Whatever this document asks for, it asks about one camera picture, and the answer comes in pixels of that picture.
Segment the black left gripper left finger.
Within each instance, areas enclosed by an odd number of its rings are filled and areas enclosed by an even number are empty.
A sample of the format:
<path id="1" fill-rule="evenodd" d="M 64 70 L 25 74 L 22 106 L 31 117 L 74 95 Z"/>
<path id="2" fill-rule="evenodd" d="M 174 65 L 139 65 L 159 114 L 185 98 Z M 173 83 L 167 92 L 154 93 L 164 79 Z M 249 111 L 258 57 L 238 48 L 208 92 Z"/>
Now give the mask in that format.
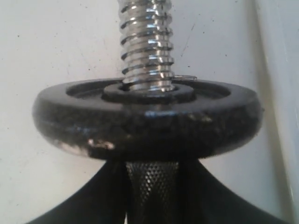
<path id="1" fill-rule="evenodd" d="M 79 191 L 30 224 L 123 224 L 127 208 L 126 167 L 107 161 Z"/>

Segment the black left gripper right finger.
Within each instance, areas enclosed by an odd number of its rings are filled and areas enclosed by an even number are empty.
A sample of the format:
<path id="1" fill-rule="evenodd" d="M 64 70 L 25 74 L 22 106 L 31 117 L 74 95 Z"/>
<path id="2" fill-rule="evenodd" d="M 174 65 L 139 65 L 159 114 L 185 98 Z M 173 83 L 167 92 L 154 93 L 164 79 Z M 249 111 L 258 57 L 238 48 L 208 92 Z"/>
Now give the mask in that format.
<path id="1" fill-rule="evenodd" d="M 174 224 L 283 224 L 217 180 L 199 160 L 180 160 Z"/>

